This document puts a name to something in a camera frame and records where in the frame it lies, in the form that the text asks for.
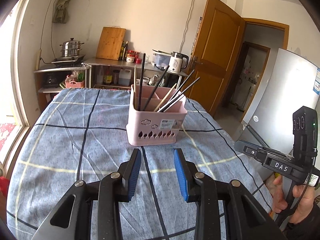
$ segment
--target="black kettle handle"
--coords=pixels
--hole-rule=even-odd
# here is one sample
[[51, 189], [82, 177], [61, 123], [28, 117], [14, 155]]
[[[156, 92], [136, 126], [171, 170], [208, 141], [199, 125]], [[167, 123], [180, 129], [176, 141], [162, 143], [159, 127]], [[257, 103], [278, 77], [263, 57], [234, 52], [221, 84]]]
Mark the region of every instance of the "black kettle handle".
[[189, 63], [189, 57], [185, 54], [182, 54], [182, 56], [183, 56], [182, 58], [185, 58], [187, 61], [186, 61], [186, 65], [184, 67], [181, 67], [181, 69], [186, 69]]

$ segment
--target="blue gripper pad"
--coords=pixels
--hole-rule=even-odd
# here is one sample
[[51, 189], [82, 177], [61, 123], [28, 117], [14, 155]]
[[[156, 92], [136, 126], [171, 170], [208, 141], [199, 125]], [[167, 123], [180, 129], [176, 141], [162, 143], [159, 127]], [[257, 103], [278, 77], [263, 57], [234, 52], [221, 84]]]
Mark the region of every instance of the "blue gripper pad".
[[187, 190], [187, 179], [177, 150], [174, 150], [174, 166], [178, 177], [181, 195], [184, 200], [187, 201], [189, 197]]
[[141, 166], [141, 152], [140, 152], [140, 150], [138, 150], [137, 157], [135, 159], [130, 177], [128, 179], [128, 198], [129, 198], [129, 201], [134, 196], [134, 192], [136, 190], [140, 166]]

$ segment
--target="cloud cutout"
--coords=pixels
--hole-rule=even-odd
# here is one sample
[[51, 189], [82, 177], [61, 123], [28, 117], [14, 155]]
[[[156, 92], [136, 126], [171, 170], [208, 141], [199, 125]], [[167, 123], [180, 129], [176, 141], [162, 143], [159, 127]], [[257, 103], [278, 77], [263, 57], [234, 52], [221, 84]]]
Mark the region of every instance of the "cloud cutout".
[[144, 125], [151, 124], [151, 120], [145, 119], [145, 120], [141, 121], [141, 124], [144, 124]]

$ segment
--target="refrigerator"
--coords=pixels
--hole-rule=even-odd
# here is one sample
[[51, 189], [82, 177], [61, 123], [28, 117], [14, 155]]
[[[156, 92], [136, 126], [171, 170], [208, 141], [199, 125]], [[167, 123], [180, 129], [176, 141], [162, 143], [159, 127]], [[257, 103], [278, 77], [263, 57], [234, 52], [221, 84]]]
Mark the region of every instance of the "refrigerator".
[[[293, 52], [279, 49], [266, 90], [239, 140], [290, 154], [292, 114], [302, 106], [315, 109], [319, 90], [320, 69]], [[262, 180], [272, 174], [254, 158], [250, 162]]]

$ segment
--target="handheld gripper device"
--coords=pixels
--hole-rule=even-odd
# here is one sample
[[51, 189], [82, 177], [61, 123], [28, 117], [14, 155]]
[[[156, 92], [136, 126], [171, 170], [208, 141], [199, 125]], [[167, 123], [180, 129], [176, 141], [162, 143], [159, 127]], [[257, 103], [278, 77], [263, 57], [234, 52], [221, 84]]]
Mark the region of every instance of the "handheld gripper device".
[[221, 239], [218, 200], [223, 201], [227, 240], [286, 239], [259, 202], [238, 180], [216, 181], [174, 151], [180, 192], [197, 206], [195, 240]]
[[276, 224], [284, 229], [297, 209], [302, 198], [295, 199], [292, 189], [295, 185], [307, 184], [316, 186], [319, 183], [320, 171], [315, 168], [318, 140], [318, 119], [314, 109], [303, 106], [292, 115], [294, 135], [293, 156], [279, 151], [258, 146], [246, 141], [236, 141], [235, 149], [262, 163], [262, 166], [278, 172], [283, 176], [283, 192], [288, 207], [275, 216]]
[[128, 162], [121, 163], [100, 181], [76, 181], [42, 222], [32, 240], [89, 240], [92, 204], [98, 200], [98, 240], [122, 240], [119, 202], [134, 196], [141, 166], [141, 152], [134, 149]]

